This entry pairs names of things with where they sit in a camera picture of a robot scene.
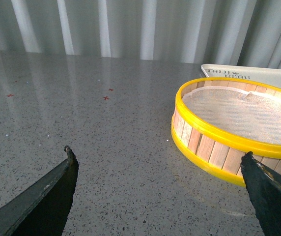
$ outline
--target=curtain fold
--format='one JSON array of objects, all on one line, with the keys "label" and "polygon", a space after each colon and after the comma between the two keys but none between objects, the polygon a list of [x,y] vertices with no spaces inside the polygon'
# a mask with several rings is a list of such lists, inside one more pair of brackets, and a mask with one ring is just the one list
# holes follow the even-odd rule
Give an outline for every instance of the curtain fold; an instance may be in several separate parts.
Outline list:
[{"label": "curtain fold", "polygon": [[281,69],[281,1],[0,0],[0,50]]}]

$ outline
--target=speckled countertop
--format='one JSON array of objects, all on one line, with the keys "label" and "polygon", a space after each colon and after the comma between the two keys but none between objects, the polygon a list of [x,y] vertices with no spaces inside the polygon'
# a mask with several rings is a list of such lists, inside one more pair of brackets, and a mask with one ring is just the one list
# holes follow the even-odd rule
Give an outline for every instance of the speckled countertop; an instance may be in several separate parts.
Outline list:
[{"label": "speckled countertop", "polygon": [[196,167],[170,134],[200,65],[0,52],[0,207],[80,163],[66,236],[262,236],[245,188]]}]

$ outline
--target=white mesh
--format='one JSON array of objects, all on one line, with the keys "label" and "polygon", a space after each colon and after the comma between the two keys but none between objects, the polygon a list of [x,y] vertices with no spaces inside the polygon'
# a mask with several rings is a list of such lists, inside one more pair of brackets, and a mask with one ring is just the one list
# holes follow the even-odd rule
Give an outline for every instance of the white mesh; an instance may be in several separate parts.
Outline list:
[{"label": "white mesh", "polygon": [[281,99],[259,92],[208,86],[183,96],[184,104],[204,121],[227,132],[281,144]]}]

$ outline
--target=yellow rim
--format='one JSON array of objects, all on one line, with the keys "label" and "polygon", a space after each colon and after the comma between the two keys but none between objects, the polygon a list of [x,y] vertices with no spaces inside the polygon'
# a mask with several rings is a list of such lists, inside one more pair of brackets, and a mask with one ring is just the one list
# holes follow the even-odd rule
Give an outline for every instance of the yellow rim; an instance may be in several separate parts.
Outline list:
[{"label": "yellow rim", "polygon": [[259,142],[251,139],[247,139],[229,132],[226,132],[222,129],[219,129],[202,119],[200,119],[198,116],[196,116],[194,113],[192,113],[187,106],[184,104],[182,101],[181,93],[184,88],[187,86],[198,83],[198,82],[203,82],[203,81],[212,81],[212,80],[226,80],[226,81],[237,81],[237,82],[242,82],[242,83],[247,83],[247,84],[253,84],[253,85],[258,85],[262,86],[265,88],[273,89],[276,91],[281,92],[280,88],[266,85],[263,83],[258,83],[258,82],[253,82],[253,81],[247,81],[247,80],[241,80],[241,79],[233,79],[233,78],[224,78],[224,77],[210,77],[210,78],[201,78],[201,79],[196,79],[189,81],[182,85],[176,94],[175,97],[175,107],[180,114],[180,116],[194,129],[196,129],[198,132],[201,134],[204,134],[208,136],[209,138],[220,142],[226,146],[229,146],[231,148],[248,152],[252,151],[255,155],[259,156],[266,156],[269,158],[276,158],[276,159],[281,159],[281,145],[276,145],[276,144],[269,144],[269,143],[264,143],[264,142]]},{"label": "yellow rim", "polygon": [[219,169],[218,167],[204,161],[199,156],[197,156],[195,153],[193,153],[191,150],[189,150],[180,140],[180,138],[177,136],[174,127],[173,127],[173,119],[174,116],[172,116],[172,125],[171,125],[171,135],[172,139],[175,143],[175,145],[178,147],[178,149],[185,155],[190,161],[192,161],[195,165],[200,167],[202,170],[206,171],[207,173],[220,178],[222,180],[225,180],[227,182],[245,187],[244,179],[241,176],[237,176],[235,174],[232,174],[230,172],[224,171],[222,169]]}]

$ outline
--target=gray curtain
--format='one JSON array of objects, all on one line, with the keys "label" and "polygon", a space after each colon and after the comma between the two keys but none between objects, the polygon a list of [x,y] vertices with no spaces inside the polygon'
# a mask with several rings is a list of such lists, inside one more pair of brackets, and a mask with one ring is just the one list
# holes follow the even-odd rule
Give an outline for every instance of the gray curtain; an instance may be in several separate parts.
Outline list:
[{"label": "gray curtain", "polygon": [[0,50],[281,68],[281,0],[0,0]]}]

